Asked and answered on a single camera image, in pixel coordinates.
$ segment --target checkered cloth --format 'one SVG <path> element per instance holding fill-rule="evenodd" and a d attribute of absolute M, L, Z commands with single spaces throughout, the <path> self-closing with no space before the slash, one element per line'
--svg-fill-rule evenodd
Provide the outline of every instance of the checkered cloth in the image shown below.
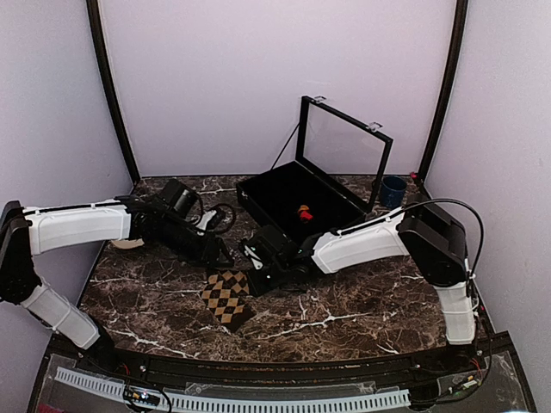
<path fill-rule="evenodd" d="M 235 332 L 255 315 L 243 299 L 246 295 L 249 295 L 247 276 L 241 271 L 226 271 L 208 276 L 201 298 L 221 324 Z"/>

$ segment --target black frame pole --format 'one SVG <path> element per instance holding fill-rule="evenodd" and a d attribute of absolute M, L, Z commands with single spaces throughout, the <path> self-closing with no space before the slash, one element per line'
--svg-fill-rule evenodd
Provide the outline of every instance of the black frame pole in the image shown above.
<path fill-rule="evenodd" d="M 105 92 L 105 98 L 107 99 L 109 112 L 111 113 L 111 120 L 115 127 L 115 132 L 119 140 L 119 145 L 121 146 L 122 156 L 127 165 L 128 173 L 133 183 L 136 184 L 140 180 L 138 165 L 136 164 L 136 159 L 134 158 L 132 147 L 130 146 L 127 129 L 124 126 L 121 108 L 119 107 L 119 101 L 115 93 L 115 85 L 109 67 L 107 48 L 105 47 L 105 38 L 103 37 L 100 8 L 97 0 L 86 0 L 86 7 L 88 9 L 88 19 L 90 21 L 94 49 L 96 50 L 97 67 L 99 68 L 102 78 L 103 91 Z"/>
<path fill-rule="evenodd" d="M 442 80 L 442 88 L 440 88 L 440 96 L 438 97 L 438 104 L 436 105 L 436 111 L 434 113 L 434 119 L 432 120 L 432 126 L 430 127 L 429 138 L 427 145 L 424 148 L 423 158 L 419 165 L 417 173 L 418 183 L 423 185 L 424 180 L 429 173 L 430 164 L 436 151 L 436 145 L 442 132 L 442 126 L 444 118 L 446 117 L 446 111 L 448 110 L 449 98 L 451 97 L 451 90 L 454 86 L 455 72 L 457 70 L 457 63 L 459 62 L 459 53 L 461 51 L 461 42 L 463 40 L 463 31 L 465 29 L 465 21 L 467 20 L 467 7 L 468 0 L 457 0 L 455 6 L 455 18 L 454 27 L 451 34 L 451 41 L 449 43 L 448 60 L 446 62 L 446 70 L 444 71 L 444 77 Z"/>

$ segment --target blue cup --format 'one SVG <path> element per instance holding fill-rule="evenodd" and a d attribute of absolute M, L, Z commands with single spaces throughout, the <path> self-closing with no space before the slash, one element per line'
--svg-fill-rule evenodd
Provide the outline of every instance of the blue cup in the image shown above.
<path fill-rule="evenodd" d="M 382 178 L 381 194 L 379 202 L 388 209 L 394 209 L 402 205 L 407 183 L 399 176 L 385 176 Z"/>

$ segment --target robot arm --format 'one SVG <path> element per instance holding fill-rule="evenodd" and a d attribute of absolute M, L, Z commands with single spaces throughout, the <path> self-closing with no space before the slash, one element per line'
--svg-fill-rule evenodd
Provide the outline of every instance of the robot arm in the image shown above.
<path fill-rule="evenodd" d="M 226 246 L 211 231 L 224 213 L 215 208 L 196 225 L 189 223 L 185 218 L 196 201 L 176 180 L 148 201 L 121 197 L 55 208 L 23 208 L 11 201 L 0 218 L 0 299 L 26 308 L 102 367 L 114 368 L 107 332 L 35 273 L 33 256 L 80 243 L 143 238 L 164 243 L 194 265 L 231 267 Z"/>
<path fill-rule="evenodd" d="M 425 200 L 422 195 L 412 204 Z M 465 229 L 442 208 L 401 208 L 378 219 L 331 231 L 296 247 L 274 227 L 264 227 L 243 242 L 242 251 L 255 269 L 249 274 L 256 294 L 277 287 L 289 277 L 339 269 L 388 256 L 411 255 L 422 276 L 436 289 L 450 344 L 474 339 L 473 304 L 467 296 L 470 273 Z"/>

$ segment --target white cable tray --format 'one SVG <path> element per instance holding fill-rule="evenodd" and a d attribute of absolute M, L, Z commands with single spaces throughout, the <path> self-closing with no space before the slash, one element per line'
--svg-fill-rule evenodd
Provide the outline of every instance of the white cable tray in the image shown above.
<path fill-rule="evenodd" d="M 125 385 L 121 380 L 102 379 L 91 374 L 63 367 L 58 367 L 55 380 L 79 390 L 95 394 L 101 398 L 125 403 L 122 398 Z M 147 391 L 161 398 L 161 403 L 157 406 L 157 410 L 168 411 L 168 404 L 158 391 L 150 389 L 147 389 Z M 389 391 L 352 398 L 293 401 L 201 398 L 169 391 L 166 391 L 166 394 L 172 402 L 172 411 L 174 413 L 364 413 L 407 407 L 411 404 L 408 390 Z M 151 408 L 148 404 L 134 403 L 138 406 Z"/>

